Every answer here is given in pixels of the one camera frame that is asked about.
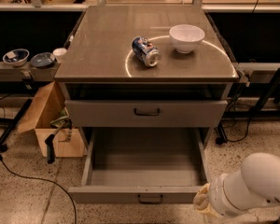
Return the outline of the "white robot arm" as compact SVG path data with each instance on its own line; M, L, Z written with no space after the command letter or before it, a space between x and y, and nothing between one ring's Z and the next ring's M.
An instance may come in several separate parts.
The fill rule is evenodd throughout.
M193 199L194 208L210 217L238 217L254 208L280 206L280 157L253 153L239 170L206 183Z

